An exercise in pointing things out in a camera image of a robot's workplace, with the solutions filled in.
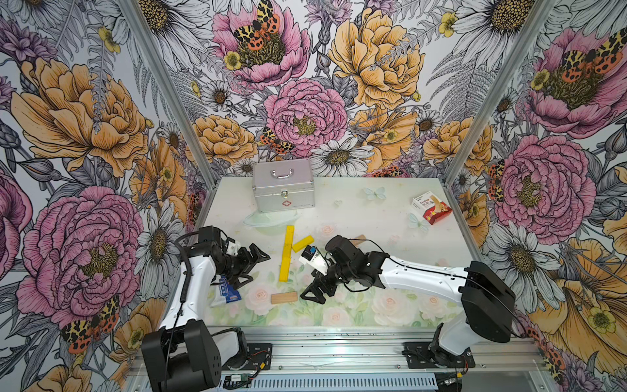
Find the butterfly decal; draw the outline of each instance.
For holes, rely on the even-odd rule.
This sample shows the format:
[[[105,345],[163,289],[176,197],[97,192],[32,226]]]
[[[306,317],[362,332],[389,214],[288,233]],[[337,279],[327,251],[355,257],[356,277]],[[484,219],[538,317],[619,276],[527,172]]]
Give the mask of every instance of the butterfly decal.
[[[252,51],[261,50],[273,34],[278,34],[281,19],[274,13],[270,0],[261,0],[257,6],[257,19],[251,26],[242,26],[233,32],[241,45]]]
[[[277,135],[268,127],[264,127],[259,140],[262,144],[266,144],[270,149],[279,155],[285,155],[294,149],[294,145],[277,138]]]
[[[501,159],[500,161],[492,165],[491,168],[488,170],[488,175],[490,176],[490,180],[488,182],[488,195],[491,200],[503,201],[505,199],[503,188],[501,188],[501,177],[503,176],[504,169],[505,161]]]
[[[417,229],[427,232],[429,231],[429,226],[427,226],[427,221],[418,218],[416,215],[409,213],[409,228]]]
[[[364,192],[366,193],[368,200],[375,200],[376,198],[379,198],[381,200],[387,199],[386,188],[384,187],[377,188],[376,191],[373,191],[370,188],[364,188]]]
[[[102,334],[112,332],[119,320],[120,297],[116,295],[91,319],[73,321],[61,328],[61,337],[70,343],[70,354],[80,354],[92,341],[100,340]]]
[[[589,78],[593,74],[603,75],[610,72],[623,59],[622,50],[627,45],[627,27],[609,36],[599,48],[588,53],[571,50],[564,53],[562,66],[566,68],[562,80],[574,83],[580,78]]]

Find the yellow wooden stick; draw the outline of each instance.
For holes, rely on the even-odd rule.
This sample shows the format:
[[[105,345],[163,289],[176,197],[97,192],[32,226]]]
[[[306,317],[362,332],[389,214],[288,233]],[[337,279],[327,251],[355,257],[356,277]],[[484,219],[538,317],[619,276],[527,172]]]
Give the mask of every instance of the yellow wooden stick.
[[[306,236],[305,238],[303,238],[302,240],[296,242],[294,245],[292,245],[292,249],[298,253],[301,250],[303,250],[305,248],[305,246],[307,245],[311,245],[314,243],[314,238],[310,235]]]
[[[287,282],[290,274],[290,259],[292,258],[292,241],[294,240],[294,226],[287,226],[285,229],[285,243],[283,244],[283,260],[281,270],[278,274],[279,282]]]

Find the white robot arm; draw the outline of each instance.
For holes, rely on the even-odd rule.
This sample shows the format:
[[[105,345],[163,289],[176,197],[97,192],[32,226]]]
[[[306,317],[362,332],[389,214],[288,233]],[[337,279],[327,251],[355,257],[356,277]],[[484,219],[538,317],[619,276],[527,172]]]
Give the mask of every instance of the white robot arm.
[[[433,295],[462,306],[464,312],[440,324],[429,345],[430,361],[454,367],[458,356],[481,338],[509,342],[515,295],[503,281],[481,262],[469,267],[435,267],[390,256],[387,253],[362,253],[350,240],[336,236],[325,246],[325,259],[312,246],[302,258],[314,266],[313,282],[301,298],[324,304],[338,285],[351,281],[365,287],[406,289]]]

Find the silver first aid box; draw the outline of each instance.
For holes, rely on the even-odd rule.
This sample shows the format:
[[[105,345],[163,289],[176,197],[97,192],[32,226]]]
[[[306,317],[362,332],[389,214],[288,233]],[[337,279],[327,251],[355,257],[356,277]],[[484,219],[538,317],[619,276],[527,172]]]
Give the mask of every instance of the silver first aid box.
[[[256,164],[253,194],[262,213],[313,207],[314,175],[309,159]]]

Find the yellow peony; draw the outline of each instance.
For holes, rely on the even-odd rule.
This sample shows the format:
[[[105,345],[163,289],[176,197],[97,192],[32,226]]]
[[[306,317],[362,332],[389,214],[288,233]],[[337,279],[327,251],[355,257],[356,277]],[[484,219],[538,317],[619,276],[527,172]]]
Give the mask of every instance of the yellow peony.
[[[424,143],[424,158],[441,162],[447,157],[454,157],[470,130],[472,120],[473,117],[469,117],[462,122],[452,121],[438,127],[435,130],[438,137]],[[464,164],[473,176],[479,176],[492,159],[492,134],[492,126],[486,125]]]
[[[411,133],[419,134],[416,119],[418,114],[411,112],[391,112],[374,107],[360,110],[350,125],[355,132],[367,133],[363,146],[373,146],[374,155],[368,164],[368,172],[389,166],[411,147]]]
[[[346,21],[337,29],[329,57],[341,69],[336,76],[350,76],[357,82],[356,104],[394,109],[403,97],[416,92],[424,62],[419,45],[396,59],[381,61],[395,46],[408,41],[406,32],[401,26],[393,26],[389,16],[371,8],[362,13],[360,28]]]

